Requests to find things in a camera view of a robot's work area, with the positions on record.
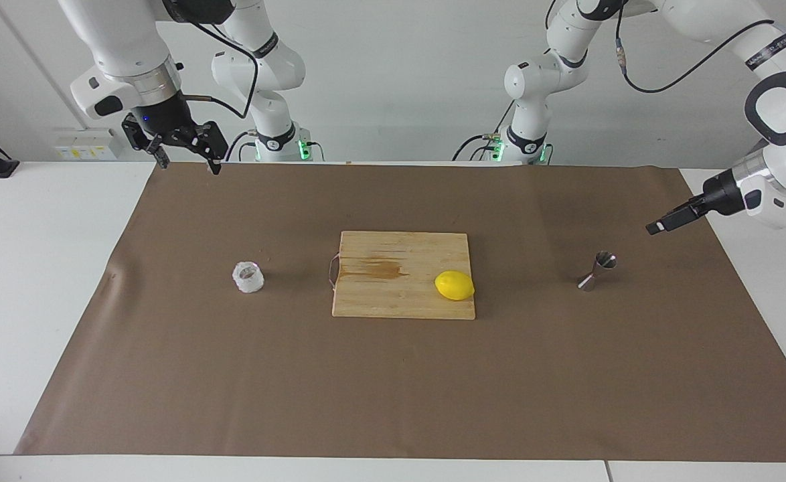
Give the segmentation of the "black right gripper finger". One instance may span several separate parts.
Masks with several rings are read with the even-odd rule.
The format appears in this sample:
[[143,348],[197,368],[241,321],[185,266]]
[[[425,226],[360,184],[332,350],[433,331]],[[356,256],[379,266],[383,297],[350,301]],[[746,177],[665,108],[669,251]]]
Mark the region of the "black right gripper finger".
[[148,137],[145,130],[142,128],[138,119],[133,114],[127,114],[123,119],[123,132],[126,135],[127,141],[133,150],[144,151],[151,155],[155,164],[161,169],[167,169],[170,163],[169,156],[165,152],[163,146],[163,137],[155,135],[152,138]]
[[228,143],[214,121],[176,128],[172,131],[172,141],[173,145],[203,158],[213,175],[221,173],[221,161],[227,155]]

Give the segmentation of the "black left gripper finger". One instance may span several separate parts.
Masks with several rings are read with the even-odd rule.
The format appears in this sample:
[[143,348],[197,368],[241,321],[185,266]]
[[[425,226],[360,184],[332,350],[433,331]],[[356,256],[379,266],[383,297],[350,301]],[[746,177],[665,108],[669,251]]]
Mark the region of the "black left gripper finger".
[[705,202],[702,198],[690,198],[689,201],[677,206],[655,222],[646,225],[649,235],[656,235],[660,232],[671,232],[675,229],[686,226],[704,217],[706,214]]

